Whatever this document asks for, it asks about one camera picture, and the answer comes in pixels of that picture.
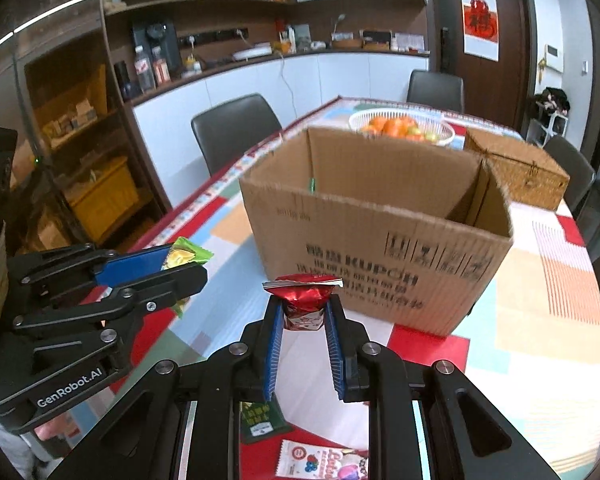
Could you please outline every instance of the black chair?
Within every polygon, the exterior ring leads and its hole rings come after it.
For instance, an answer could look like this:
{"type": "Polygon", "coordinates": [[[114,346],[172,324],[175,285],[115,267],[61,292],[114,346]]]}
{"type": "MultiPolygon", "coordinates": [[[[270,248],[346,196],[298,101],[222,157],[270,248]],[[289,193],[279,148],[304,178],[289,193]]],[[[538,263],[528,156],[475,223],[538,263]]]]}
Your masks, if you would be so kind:
{"type": "Polygon", "coordinates": [[[555,135],[544,145],[544,150],[560,164],[570,177],[564,192],[564,201],[573,212],[593,184],[596,172],[567,139],[555,135]]]}
{"type": "Polygon", "coordinates": [[[461,77],[414,70],[409,79],[407,102],[464,113],[464,82],[461,77]]]}
{"type": "Polygon", "coordinates": [[[214,174],[282,126],[264,97],[250,94],[196,115],[191,129],[214,174]]]}

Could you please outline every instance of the white plastic basket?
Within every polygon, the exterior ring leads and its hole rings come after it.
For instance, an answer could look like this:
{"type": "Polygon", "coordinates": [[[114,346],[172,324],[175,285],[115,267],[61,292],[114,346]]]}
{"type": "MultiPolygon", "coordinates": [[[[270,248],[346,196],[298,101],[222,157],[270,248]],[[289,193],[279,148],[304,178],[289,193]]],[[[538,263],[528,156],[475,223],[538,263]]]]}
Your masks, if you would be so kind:
{"type": "Polygon", "coordinates": [[[382,116],[387,119],[395,119],[408,115],[413,118],[422,132],[435,132],[438,135],[438,146],[446,146],[456,136],[453,128],[445,123],[445,121],[437,120],[422,112],[402,110],[400,108],[370,108],[354,113],[349,118],[349,127],[358,131],[360,128],[367,126],[369,121],[374,117],[382,116]]]}

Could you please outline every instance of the snack package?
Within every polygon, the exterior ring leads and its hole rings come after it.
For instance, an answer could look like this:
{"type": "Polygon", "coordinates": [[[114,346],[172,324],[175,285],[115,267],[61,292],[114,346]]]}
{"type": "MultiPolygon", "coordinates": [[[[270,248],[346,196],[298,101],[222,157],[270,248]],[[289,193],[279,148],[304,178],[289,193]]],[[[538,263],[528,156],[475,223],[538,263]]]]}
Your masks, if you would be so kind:
{"type": "Polygon", "coordinates": [[[282,415],[276,394],[273,394],[269,402],[240,403],[240,436],[243,444],[288,433],[292,429],[282,415]]]}
{"type": "Polygon", "coordinates": [[[324,321],[324,306],[336,285],[342,286],[342,279],[330,274],[287,274],[262,284],[264,290],[285,300],[288,330],[318,330],[324,321]]]}
{"type": "MultiPolygon", "coordinates": [[[[213,255],[214,254],[211,251],[207,251],[181,236],[174,241],[171,249],[169,249],[160,270],[173,269],[173,267],[189,264],[191,262],[203,265],[206,264],[213,255]]],[[[184,306],[187,304],[187,301],[189,301],[189,298],[182,298],[171,307],[178,317],[182,317],[184,306]]]]}
{"type": "Polygon", "coordinates": [[[366,480],[368,452],[283,440],[276,476],[316,480],[366,480]]]}

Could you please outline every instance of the green snack packet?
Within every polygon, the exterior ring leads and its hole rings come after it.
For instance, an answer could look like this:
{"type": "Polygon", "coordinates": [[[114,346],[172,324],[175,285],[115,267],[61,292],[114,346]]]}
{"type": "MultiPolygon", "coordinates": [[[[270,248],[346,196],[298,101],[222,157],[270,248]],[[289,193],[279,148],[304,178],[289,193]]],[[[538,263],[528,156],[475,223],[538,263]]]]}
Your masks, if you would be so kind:
{"type": "MultiPolygon", "coordinates": [[[[160,270],[173,269],[173,267],[190,264],[191,262],[203,265],[206,264],[213,255],[214,254],[211,251],[207,251],[181,236],[174,241],[173,245],[171,245],[171,249],[169,249],[160,270]]],[[[184,306],[187,304],[187,301],[189,301],[189,298],[182,298],[171,307],[179,318],[182,318],[184,306]]]]}
{"type": "Polygon", "coordinates": [[[270,402],[240,403],[240,436],[243,444],[253,444],[292,429],[282,415],[275,394],[270,402]]]}

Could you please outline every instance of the colorful tablecloth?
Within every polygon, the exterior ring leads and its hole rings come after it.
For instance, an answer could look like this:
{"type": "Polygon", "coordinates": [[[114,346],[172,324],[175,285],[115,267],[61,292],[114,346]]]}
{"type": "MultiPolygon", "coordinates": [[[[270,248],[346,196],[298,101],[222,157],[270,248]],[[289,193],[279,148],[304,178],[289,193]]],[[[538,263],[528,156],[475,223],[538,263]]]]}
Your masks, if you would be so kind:
{"type": "MultiPolygon", "coordinates": [[[[354,111],[381,105],[386,104],[341,98],[283,135],[293,136],[308,124],[346,127],[354,111]]],[[[476,118],[403,106],[445,118],[456,131],[451,144],[455,149],[462,148],[468,126],[518,136],[476,118]]],[[[137,367],[121,392],[160,359],[188,364],[208,357],[238,340],[244,325],[264,313],[267,294],[261,282],[266,277],[238,177],[281,141],[282,136],[269,139],[244,155],[178,208],[159,233],[144,239],[143,245],[154,246],[186,236],[215,256],[206,265],[208,284],[189,301],[181,318],[167,309],[145,319],[132,354],[137,367]]],[[[423,364],[440,358],[453,361],[563,479],[580,480],[590,471],[600,444],[598,286],[564,203],[556,213],[513,203],[510,214],[513,247],[452,336],[436,338],[362,314],[347,315],[365,324],[371,340],[405,359],[423,364]]],[[[301,428],[292,434],[296,438],[367,446],[367,407],[338,401],[321,332],[285,332],[276,394],[285,418],[301,428]]],[[[257,466],[243,468],[243,475],[271,478],[277,445],[244,449],[243,461],[257,466]],[[262,474],[246,471],[253,468],[262,469],[262,474]]]]}

